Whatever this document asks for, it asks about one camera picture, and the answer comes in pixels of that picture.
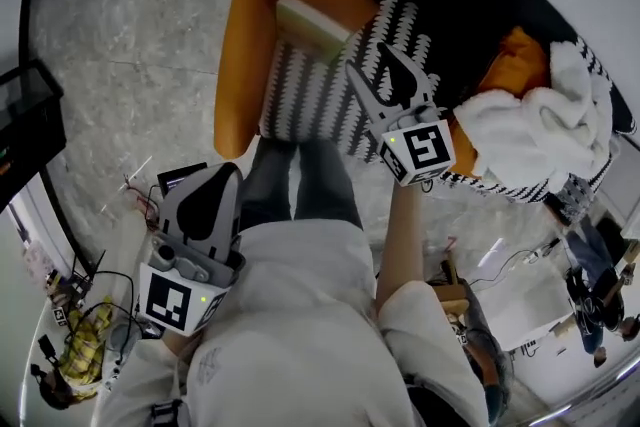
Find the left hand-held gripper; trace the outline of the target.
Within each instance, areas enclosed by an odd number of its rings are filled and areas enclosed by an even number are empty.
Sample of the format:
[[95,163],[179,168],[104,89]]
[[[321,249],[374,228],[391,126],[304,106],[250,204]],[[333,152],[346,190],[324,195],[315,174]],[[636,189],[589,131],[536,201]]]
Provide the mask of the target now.
[[231,251],[241,183],[239,168],[226,162],[187,176],[168,192],[160,209],[164,234],[153,237],[151,256],[140,264],[145,318],[189,337],[222,305],[246,265]]

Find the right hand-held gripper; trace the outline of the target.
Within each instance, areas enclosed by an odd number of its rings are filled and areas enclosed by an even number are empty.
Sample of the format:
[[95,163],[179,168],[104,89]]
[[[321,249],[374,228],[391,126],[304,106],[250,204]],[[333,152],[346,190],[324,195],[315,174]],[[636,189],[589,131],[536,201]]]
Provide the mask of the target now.
[[384,105],[354,63],[345,65],[349,85],[367,113],[376,153],[396,183],[408,186],[439,176],[456,163],[449,126],[430,95],[430,81],[407,54],[378,43],[389,71],[391,94]]

